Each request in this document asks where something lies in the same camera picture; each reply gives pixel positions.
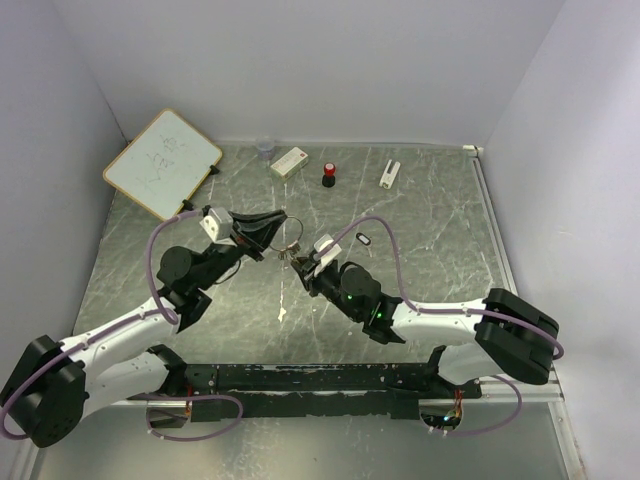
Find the silver keys bunch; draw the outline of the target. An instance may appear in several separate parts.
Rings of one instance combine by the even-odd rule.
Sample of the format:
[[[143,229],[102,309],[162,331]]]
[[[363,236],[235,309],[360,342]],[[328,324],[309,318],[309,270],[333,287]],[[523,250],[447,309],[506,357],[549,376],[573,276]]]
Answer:
[[[289,244],[288,246],[286,246],[284,249],[279,250],[278,258],[281,261],[293,260],[296,258],[296,255],[299,253],[299,251],[300,251],[300,244],[298,241],[295,241]]]

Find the black key fob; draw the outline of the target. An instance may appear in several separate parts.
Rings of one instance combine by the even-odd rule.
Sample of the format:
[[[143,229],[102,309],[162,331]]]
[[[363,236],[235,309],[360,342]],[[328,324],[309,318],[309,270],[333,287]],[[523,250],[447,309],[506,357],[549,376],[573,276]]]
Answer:
[[[365,235],[365,234],[364,234],[364,233],[362,233],[362,232],[358,232],[358,233],[356,234],[356,239],[357,239],[360,243],[362,243],[364,246],[367,246],[367,247],[369,247],[369,246],[372,244],[372,240],[371,240],[371,238],[370,238],[370,237],[368,237],[367,235]]]

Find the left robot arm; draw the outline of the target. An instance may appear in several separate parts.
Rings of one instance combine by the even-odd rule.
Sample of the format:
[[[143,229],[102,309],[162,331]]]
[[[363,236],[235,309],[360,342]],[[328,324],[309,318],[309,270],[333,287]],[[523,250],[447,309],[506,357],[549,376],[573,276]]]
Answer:
[[[211,304],[206,291],[243,257],[263,258],[287,214],[275,210],[243,215],[206,206],[185,211],[156,227],[147,242],[169,225],[197,218],[210,237],[202,252],[175,246],[148,270],[150,298],[106,324],[54,341],[43,335],[25,348],[1,391],[1,419],[12,420],[2,437],[51,446],[81,420],[117,401],[137,395],[173,399],[187,385],[186,363],[165,340],[197,323]]]

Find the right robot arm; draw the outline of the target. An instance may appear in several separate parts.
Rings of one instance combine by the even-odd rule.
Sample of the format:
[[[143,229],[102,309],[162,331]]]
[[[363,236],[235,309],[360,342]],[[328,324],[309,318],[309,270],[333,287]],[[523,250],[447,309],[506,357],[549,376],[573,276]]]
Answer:
[[[493,288],[457,304],[408,304],[383,292],[361,265],[296,257],[291,266],[310,296],[323,296],[370,339],[386,345],[435,340],[424,374],[426,390],[448,396],[476,378],[506,374],[530,385],[549,380],[558,323],[512,292]]]

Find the metal keyring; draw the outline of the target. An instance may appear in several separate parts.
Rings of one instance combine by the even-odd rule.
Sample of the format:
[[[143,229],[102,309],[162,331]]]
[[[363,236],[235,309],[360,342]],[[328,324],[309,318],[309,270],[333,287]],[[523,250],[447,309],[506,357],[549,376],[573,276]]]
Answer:
[[[301,219],[293,215],[287,215],[286,219],[277,228],[269,249],[276,252],[296,250],[305,233],[305,225]]]

